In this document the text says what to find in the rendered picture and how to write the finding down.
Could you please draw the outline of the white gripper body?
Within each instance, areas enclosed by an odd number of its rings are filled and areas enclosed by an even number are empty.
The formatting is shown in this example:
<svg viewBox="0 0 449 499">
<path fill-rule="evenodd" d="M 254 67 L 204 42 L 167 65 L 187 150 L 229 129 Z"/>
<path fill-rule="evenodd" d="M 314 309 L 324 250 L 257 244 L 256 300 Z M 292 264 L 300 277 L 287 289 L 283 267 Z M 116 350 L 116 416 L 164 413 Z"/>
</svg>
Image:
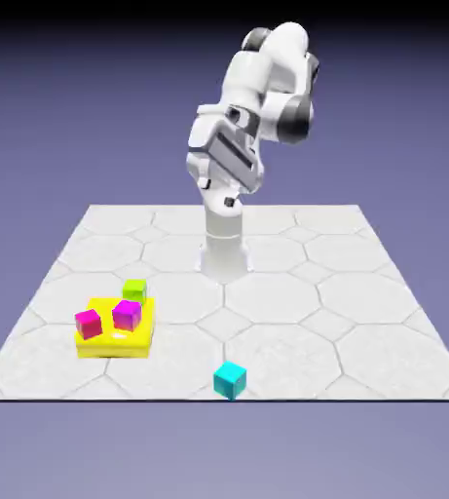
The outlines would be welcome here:
<svg viewBox="0 0 449 499">
<path fill-rule="evenodd" d="M 246 193 L 262 185 L 264 168 L 258 152 L 259 116 L 233 104 L 203 104 L 197 109 L 188 139 L 191 153 L 205 154 Z"/>
</svg>

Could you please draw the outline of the small purple cube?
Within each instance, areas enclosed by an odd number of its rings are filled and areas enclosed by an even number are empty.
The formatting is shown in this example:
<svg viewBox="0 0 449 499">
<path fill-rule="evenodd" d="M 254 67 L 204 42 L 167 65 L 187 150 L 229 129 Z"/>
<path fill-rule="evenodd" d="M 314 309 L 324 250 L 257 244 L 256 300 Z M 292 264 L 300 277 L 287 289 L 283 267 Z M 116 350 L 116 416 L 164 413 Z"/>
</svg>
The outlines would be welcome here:
<svg viewBox="0 0 449 499">
<path fill-rule="evenodd" d="M 123 299 L 112 309 L 114 328 L 134 331 L 141 321 L 142 307 L 138 301 Z"/>
</svg>

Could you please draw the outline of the large yellow box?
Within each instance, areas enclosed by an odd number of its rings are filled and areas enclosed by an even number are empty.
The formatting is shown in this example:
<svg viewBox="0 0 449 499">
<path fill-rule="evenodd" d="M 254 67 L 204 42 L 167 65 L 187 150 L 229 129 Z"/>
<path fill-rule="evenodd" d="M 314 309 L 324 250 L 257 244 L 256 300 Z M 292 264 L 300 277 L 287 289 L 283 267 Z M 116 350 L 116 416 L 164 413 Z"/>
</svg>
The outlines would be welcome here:
<svg viewBox="0 0 449 499">
<path fill-rule="evenodd" d="M 155 321 L 155 299 L 147 297 L 141 306 L 141 322 L 134 331 L 114 327 L 112 310 L 120 297 L 93 297 L 87 308 L 95 310 L 100 319 L 102 334 L 83 339 L 75 332 L 79 358 L 147 358 L 149 355 Z"/>
</svg>

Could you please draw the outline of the small green cube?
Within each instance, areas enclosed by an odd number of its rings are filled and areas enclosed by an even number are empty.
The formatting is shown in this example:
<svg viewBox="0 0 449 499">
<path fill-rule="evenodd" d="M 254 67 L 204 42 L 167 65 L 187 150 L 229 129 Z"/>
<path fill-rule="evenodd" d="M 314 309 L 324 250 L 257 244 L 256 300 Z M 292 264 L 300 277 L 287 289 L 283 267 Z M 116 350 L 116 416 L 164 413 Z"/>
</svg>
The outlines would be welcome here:
<svg viewBox="0 0 449 499">
<path fill-rule="evenodd" d="M 144 279 L 127 279 L 124 282 L 122 296 L 125 300 L 144 304 L 147 297 L 147 283 Z"/>
</svg>

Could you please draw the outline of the small pink cube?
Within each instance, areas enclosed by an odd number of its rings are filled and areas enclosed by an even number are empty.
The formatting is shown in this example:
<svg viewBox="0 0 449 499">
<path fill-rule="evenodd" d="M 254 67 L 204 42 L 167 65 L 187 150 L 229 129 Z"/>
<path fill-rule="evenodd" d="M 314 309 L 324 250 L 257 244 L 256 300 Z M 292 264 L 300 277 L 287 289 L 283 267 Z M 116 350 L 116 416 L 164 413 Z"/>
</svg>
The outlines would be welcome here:
<svg viewBox="0 0 449 499">
<path fill-rule="evenodd" d="M 75 315 L 77 331 L 84 340 L 102 334 L 101 317 L 95 309 L 89 309 L 79 312 Z"/>
</svg>

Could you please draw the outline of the small cyan cube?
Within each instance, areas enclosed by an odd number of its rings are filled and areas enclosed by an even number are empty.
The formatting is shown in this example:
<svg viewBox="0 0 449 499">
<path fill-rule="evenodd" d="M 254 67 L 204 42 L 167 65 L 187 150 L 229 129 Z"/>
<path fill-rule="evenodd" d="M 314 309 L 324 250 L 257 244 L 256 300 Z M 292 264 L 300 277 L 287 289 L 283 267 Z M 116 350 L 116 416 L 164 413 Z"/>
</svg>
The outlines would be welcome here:
<svg viewBox="0 0 449 499">
<path fill-rule="evenodd" d="M 213 373 L 213 390 L 227 400 L 235 400 L 246 387 L 247 371 L 232 362 L 225 362 Z"/>
</svg>

